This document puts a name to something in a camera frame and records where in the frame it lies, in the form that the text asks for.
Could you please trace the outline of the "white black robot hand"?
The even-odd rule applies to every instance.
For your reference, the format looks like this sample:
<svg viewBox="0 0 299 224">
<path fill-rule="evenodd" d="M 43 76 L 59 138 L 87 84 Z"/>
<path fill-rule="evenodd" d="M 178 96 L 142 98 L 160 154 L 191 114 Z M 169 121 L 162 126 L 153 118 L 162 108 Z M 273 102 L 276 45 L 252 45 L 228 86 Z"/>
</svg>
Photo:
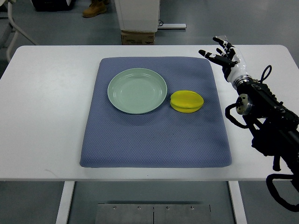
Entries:
<svg viewBox="0 0 299 224">
<path fill-rule="evenodd" d="M 240 77 L 248 76 L 247 65 L 239 49 L 227 40 L 223 40 L 217 36 L 215 36 L 213 40 L 222 47 L 222 49 L 216 49 L 218 54 L 210 53 L 202 49 L 199 50 L 199 54 L 210 62 L 221 66 L 225 80 L 231 84 L 235 84 Z"/>
</svg>

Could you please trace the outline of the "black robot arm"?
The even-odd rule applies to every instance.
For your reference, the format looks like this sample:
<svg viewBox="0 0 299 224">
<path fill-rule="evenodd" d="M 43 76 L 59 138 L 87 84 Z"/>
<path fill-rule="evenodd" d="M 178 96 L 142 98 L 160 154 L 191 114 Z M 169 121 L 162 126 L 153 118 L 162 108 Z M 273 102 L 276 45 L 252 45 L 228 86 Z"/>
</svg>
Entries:
<svg viewBox="0 0 299 224">
<path fill-rule="evenodd" d="M 263 83 L 268 77 L 263 72 L 260 80 L 249 76 L 238 78 L 233 86 L 239 97 L 225 109 L 225 116 L 236 126 L 249 129 L 253 139 L 252 147 L 264 156 L 273 157 L 274 174 L 266 178 L 267 188 L 280 205 L 292 212 L 299 206 L 283 199 L 273 181 L 290 180 L 299 188 L 299 117 L 278 102 L 269 87 Z"/>
</svg>

